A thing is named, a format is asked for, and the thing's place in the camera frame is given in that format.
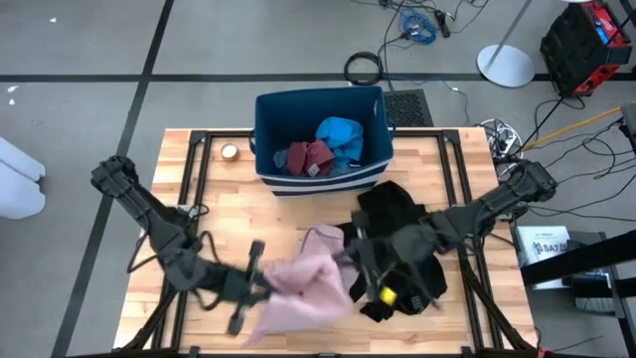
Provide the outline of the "maroon garment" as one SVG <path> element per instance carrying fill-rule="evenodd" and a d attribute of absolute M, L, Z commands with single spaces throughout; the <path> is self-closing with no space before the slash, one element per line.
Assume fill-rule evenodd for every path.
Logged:
<path fill-rule="evenodd" d="M 287 152 L 287 170 L 295 176 L 324 176 L 331 170 L 334 159 L 323 140 L 293 142 Z"/>

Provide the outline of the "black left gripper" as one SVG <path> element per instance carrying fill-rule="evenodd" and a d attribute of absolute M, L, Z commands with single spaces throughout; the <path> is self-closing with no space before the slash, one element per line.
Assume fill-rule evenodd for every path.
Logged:
<path fill-rule="evenodd" d="M 249 260 L 245 269 L 231 268 L 220 293 L 220 298 L 238 305 L 252 307 L 259 302 L 269 301 L 274 284 L 258 269 L 265 243 L 253 241 Z"/>

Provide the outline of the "black red tool case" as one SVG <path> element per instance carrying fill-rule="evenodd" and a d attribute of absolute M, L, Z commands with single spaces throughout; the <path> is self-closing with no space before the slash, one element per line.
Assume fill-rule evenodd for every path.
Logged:
<path fill-rule="evenodd" d="M 603 0 L 570 2 L 543 36 L 540 52 L 562 97 L 589 96 L 626 65 L 631 39 Z"/>

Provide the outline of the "white printed cardboard box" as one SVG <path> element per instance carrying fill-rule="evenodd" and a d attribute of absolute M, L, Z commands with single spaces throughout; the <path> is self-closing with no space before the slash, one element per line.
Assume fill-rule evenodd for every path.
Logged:
<path fill-rule="evenodd" d="M 516 239 L 523 268 L 566 253 L 570 236 L 566 226 L 519 226 Z"/>

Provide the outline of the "bright blue fleece garment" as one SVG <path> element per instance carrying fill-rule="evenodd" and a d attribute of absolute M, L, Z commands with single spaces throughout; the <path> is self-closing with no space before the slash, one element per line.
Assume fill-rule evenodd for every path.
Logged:
<path fill-rule="evenodd" d="M 342 163 L 359 162 L 364 145 L 364 127 L 352 119 L 331 116 L 318 126 L 315 137 L 322 140 Z"/>

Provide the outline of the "black perforated floor mat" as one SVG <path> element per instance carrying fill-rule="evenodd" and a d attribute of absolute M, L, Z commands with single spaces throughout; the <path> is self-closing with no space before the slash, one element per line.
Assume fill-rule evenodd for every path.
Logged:
<path fill-rule="evenodd" d="M 422 89 L 385 91 L 389 124 L 396 127 L 433 127 L 432 116 Z"/>

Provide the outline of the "white rounded object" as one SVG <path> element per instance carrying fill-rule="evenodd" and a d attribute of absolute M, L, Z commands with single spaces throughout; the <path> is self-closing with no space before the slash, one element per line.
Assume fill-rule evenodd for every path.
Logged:
<path fill-rule="evenodd" d="M 46 167 L 0 136 L 0 217 L 21 220 L 42 212 L 46 195 L 39 181 Z"/>

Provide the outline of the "black metal stand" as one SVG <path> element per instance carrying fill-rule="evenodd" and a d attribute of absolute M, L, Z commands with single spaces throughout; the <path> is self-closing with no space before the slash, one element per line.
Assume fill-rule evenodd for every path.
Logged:
<path fill-rule="evenodd" d="M 630 358 L 636 358 L 636 323 L 626 304 L 636 297 L 636 276 L 617 278 L 616 266 L 636 261 L 636 230 L 607 239 L 598 233 L 597 243 L 568 250 L 556 257 L 521 268 L 526 284 L 538 284 L 558 278 L 574 276 L 593 269 L 609 269 L 609 294 L 619 322 L 625 347 Z"/>

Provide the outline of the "pink woven shirt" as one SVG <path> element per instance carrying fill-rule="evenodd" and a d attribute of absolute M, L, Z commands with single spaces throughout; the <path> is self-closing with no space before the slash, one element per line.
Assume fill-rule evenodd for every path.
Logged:
<path fill-rule="evenodd" d="M 318 329 L 349 315 L 354 305 L 350 289 L 359 273 L 355 267 L 339 267 L 333 258 L 344 251 L 344 241 L 341 229 L 314 225 L 300 241 L 295 258 L 265 267 L 273 293 L 247 346 L 267 334 Z"/>

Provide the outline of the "black knit garment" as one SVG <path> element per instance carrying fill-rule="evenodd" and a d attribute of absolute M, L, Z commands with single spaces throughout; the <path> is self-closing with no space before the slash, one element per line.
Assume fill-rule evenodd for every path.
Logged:
<path fill-rule="evenodd" d="M 372 239 L 389 237 L 407 225 L 417 224 L 427 214 L 422 204 L 414 203 L 411 196 L 393 181 L 359 195 L 358 202 L 369 218 L 366 232 Z M 430 299 L 416 286 L 412 268 L 407 264 L 392 263 L 389 248 L 380 243 L 375 244 L 374 253 L 384 275 L 381 288 L 390 297 L 370 301 L 360 312 L 377 323 L 392 318 L 397 311 L 405 315 L 421 314 L 429 306 Z M 414 268 L 433 298 L 438 299 L 446 292 L 445 275 L 437 257 L 417 261 Z"/>

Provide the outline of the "blue white-striped fabric bin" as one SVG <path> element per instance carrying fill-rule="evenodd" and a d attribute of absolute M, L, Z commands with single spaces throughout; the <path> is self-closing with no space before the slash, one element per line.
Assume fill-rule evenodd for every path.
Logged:
<path fill-rule="evenodd" d="M 273 163 L 276 151 L 293 142 L 314 142 L 320 123 L 331 116 L 359 122 L 364 127 L 364 145 L 359 170 L 328 177 L 282 175 Z M 379 87 L 299 89 L 263 94 L 255 102 L 254 129 L 248 136 L 255 156 L 255 172 L 277 197 L 307 196 L 376 184 L 394 156 Z"/>

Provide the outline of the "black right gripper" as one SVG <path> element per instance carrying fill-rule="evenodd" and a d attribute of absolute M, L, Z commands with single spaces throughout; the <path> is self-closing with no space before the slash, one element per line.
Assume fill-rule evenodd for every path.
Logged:
<path fill-rule="evenodd" d="M 389 269 L 413 265 L 431 257 L 438 244 L 435 230 L 422 224 L 406 225 L 390 235 L 372 237 L 368 233 L 370 219 L 365 212 L 354 211 L 352 223 L 358 237 L 348 239 L 346 249 L 354 253 L 340 253 L 337 256 L 339 267 Z"/>

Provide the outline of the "black metal table frame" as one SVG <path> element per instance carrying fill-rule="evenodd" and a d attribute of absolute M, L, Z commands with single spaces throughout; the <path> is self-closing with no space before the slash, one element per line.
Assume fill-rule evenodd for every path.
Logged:
<path fill-rule="evenodd" d="M 221 148 L 238 147 L 236 161 L 224 161 Z M 395 155 L 384 178 L 404 188 L 428 210 L 461 204 L 494 188 L 485 133 L 480 128 L 404 128 L 393 141 Z M 243 130 L 169 129 L 165 132 L 155 169 L 152 192 L 165 204 L 203 203 L 209 211 L 199 223 L 212 233 L 218 256 L 237 266 L 248 260 L 253 240 L 265 243 L 263 261 L 273 264 L 292 258 L 306 230 L 319 223 L 346 222 L 357 206 L 354 191 L 278 198 L 254 170 L 254 157 Z M 239 336 L 226 333 L 234 307 L 220 304 L 212 311 L 199 307 L 196 297 L 174 301 L 155 337 L 153 347 L 176 347 L 187 353 L 198 347 L 204 358 L 372 358 L 426 354 L 457 355 L 480 343 L 491 347 L 499 336 L 481 302 L 466 294 L 456 254 L 441 257 L 448 289 L 439 305 L 415 316 L 397 314 L 377 323 L 359 312 L 314 331 L 265 336 L 245 344 L 259 309 L 245 316 Z"/>

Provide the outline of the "white round lamp stand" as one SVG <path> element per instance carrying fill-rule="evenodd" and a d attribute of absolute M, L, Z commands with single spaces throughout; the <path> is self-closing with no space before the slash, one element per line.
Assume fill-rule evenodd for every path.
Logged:
<path fill-rule="evenodd" d="M 536 74 L 533 60 L 524 51 L 508 45 L 532 2 L 525 0 L 503 39 L 497 45 L 483 48 L 476 58 L 480 74 L 497 86 L 520 88 L 529 84 Z"/>

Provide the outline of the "yellow wooden stick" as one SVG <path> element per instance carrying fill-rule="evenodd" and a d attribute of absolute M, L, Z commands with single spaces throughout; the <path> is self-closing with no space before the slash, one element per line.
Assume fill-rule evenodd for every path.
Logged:
<path fill-rule="evenodd" d="M 579 128 L 582 128 L 582 127 L 588 126 L 590 124 L 593 124 L 594 122 L 596 122 L 596 121 L 598 121 L 600 119 L 603 119 L 603 118 L 605 118 L 607 116 L 610 116 L 612 114 L 615 114 L 615 113 L 619 112 L 620 109 L 621 109 L 620 106 L 616 106 L 616 107 L 610 108 L 610 109 L 608 109 L 608 110 L 606 110 L 606 111 L 604 111 L 604 112 L 602 112 L 602 113 L 600 113 L 600 114 L 598 114 L 598 115 L 596 115 L 594 117 L 591 117 L 589 119 L 586 119 L 586 120 L 577 122 L 577 123 L 575 123 L 573 125 L 570 125 L 570 126 L 567 126 L 565 128 L 562 128 L 562 129 L 560 129 L 560 130 L 558 130 L 556 132 L 553 132 L 553 133 L 551 133 L 551 134 L 549 134 L 547 136 L 541 137 L 541 138 L 539 138 L 539 139 L 537 139 L 537 140 L 535 140 L 533 142 L 525 144 L 521 148 L 521 151 L 531 150 L 532 148 L 537 147 L 540 144 L 547 143 L 547 142 L 549 142 L 549 141 L 551 141 L 551 140 L 553 140 L 553 139 L 555 139 L 557 137 L 560 137 L 560 136 L 562 136 L 564 134 L 567 134 L 567 133 L 572 132 L 574 130 L 577 130 Z"/>

